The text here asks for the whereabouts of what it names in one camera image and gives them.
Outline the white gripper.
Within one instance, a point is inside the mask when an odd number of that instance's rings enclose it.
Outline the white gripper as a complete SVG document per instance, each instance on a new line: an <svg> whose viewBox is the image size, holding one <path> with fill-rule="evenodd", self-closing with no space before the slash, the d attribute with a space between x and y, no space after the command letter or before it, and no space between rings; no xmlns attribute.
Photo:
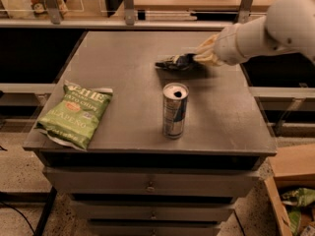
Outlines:
<svg viewBox="0 0 315 236"><path fill-rule="evenodd" d="M219 34L208 37L196 48L193 59L205 66L221 66L244 63L248 60L245 54L247 38L243 24L234 24L224 28Z"/></svg>

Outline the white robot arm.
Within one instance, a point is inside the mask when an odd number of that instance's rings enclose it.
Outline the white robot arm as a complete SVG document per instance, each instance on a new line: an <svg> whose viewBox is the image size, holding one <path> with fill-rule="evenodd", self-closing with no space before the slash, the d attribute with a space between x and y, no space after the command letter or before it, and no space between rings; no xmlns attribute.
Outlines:
<svg viewBox="0 0 315 236"><path fill-rule="evenodd" d="M276 0L265 16L237 23L205 40L194 60L204 65L236 65L257 56L300 53L315 61L315 1Z"/></svg>

